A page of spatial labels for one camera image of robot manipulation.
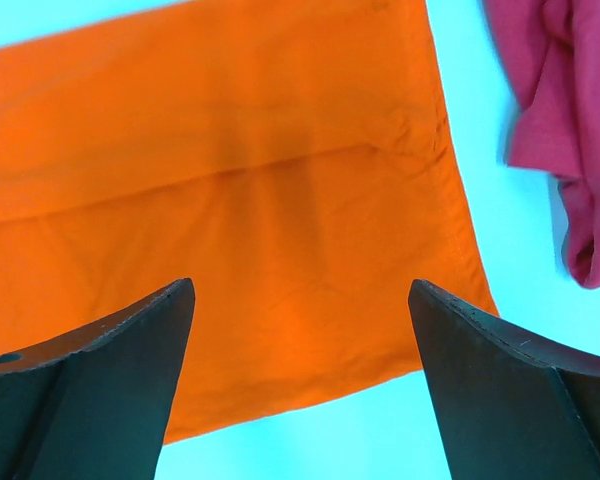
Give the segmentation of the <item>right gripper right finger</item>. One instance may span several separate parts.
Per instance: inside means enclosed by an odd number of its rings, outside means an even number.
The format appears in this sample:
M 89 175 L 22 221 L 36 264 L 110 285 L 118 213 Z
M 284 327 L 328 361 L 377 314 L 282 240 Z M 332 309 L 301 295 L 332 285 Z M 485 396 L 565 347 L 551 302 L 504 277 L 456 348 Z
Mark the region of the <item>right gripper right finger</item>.
M 600 479 L 600 356 L 435 284 L 408 304 L 454 479 Z

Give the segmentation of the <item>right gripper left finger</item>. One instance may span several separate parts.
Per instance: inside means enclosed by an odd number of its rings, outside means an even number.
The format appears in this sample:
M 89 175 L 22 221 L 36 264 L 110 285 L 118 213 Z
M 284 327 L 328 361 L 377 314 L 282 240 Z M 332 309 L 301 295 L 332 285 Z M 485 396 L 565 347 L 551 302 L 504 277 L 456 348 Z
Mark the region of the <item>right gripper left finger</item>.
M 0 479 L 152 479 L 195 305 L 179 279 L 0 355 Z

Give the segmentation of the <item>orange t shirt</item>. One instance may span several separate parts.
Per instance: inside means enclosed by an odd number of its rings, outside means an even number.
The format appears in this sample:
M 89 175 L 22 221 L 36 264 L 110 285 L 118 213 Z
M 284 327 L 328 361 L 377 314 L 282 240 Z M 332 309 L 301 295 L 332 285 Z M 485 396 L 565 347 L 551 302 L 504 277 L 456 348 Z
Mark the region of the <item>orange t shirt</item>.
M 178 278 L 174 442 L 418 370 L 496 309 L 421 1 L 191 1 L 0 49 L 0 354 Z

